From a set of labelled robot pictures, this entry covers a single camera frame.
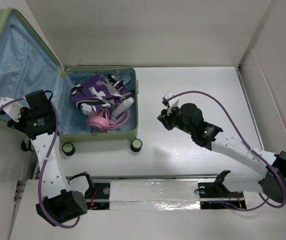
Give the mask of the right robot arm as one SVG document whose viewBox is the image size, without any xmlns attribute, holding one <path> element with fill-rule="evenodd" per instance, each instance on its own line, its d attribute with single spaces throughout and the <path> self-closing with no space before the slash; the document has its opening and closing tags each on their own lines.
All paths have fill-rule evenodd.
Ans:
<svg viewBox="0 0 286 240">
<path fill-rule="evenodd" d="M 274 153 L 246 147 L 220 127 L 204 121 L 202 111 L 194 103 L 164 101 L 165 109 L 158 116 L 163 126 L 171 131 L 179 129 L 190 135 L 192 141 L 209 151 L 223 154 L 247 166 L 253 174 L 222 171 L 215 180 L 214 191 L 220 197 L 230 192 L 254 192 L 282 203 L 286 198 L 286 151 Z"/>
</svg>

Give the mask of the pink headphones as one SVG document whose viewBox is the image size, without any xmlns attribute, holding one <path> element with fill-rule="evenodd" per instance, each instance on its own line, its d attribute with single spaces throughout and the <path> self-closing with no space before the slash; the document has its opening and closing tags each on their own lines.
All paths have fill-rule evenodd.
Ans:
<svg viewBox="0 0 286 240">
<path fill-rule="evenodd" d="M 129 110 L 124 111 L 118 118 L 112 116 L 108 109 L 88 114 L 86 123 L 99 132 L 121 129 L 129 119 Z"/>
</svg>

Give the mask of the white plastic bottle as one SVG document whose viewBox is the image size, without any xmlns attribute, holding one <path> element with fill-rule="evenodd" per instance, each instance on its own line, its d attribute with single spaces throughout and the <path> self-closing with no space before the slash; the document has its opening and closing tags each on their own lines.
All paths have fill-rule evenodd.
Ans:
<svg viewBox="0 0 286 240">
<path fill-rule="evenodd" d="M 115 118 L 118 117 L 120 114 L 128 110 L 134 102 L 135 100 L 133 97 L 125 99 L 111 112 L 111 115 Z"/>
</svg>

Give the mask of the green suitcase blue lining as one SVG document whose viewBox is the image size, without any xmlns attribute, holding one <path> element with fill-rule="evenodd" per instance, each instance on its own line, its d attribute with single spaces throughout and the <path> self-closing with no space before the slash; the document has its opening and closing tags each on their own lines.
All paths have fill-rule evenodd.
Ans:
<svg viewBox="0 0 286 240">
<path fill-rule="evenodd" d="M 129 108 L 125 126 L 99 132 L 86 124 L 85 116 L 72 105 L 70 91 L 96 74 L 116 77 L 133 92 L 139 93 L 136 72 L 131 67 L 71 68 L 63 70 L 59 61 L 29 22 L 16 9 L 0 9 L 0 98 L 17 99 L 37 90 L 53 92 L 53 103 L 59 116 L 59 136 L 63 143 L 128 139 L 133 151 L 138 142 L 138 105 Z M 8 116 L 0 115 L 6 124 Z"/>
</svg>

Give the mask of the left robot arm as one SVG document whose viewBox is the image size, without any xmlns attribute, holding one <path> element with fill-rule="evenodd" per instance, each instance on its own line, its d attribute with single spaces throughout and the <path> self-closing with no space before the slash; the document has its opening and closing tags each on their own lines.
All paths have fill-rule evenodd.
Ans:
<svg viewBox="0 0 286 240">
<path fill-rule="evenodd" d="M 17 99 L 0 98 L 0 114 L 11 118 L 8 127 L 25 133 L 35 150 L 40 169 L 37 214 L 53 227 L 72 229 L 88 212 L 86 199 L 96 190 L 87 172 L 73 176 L 74 184 L 67 180 L 60 156 L 59 117 L 46 94 L 37 90 Z"/>
</svg>

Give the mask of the purple camouflage cloth bag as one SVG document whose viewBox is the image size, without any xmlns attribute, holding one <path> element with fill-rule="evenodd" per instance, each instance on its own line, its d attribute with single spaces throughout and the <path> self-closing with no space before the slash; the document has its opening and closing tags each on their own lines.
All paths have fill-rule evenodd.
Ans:
<svg viewBox="0 0 286 240">
<path fill-rule="evenodd" d="M 98 113 L 133 97 L 135 91 L 114 74 L 95 74 L 70 90 L 70 101 L 84 115 Z"/>
</svg>

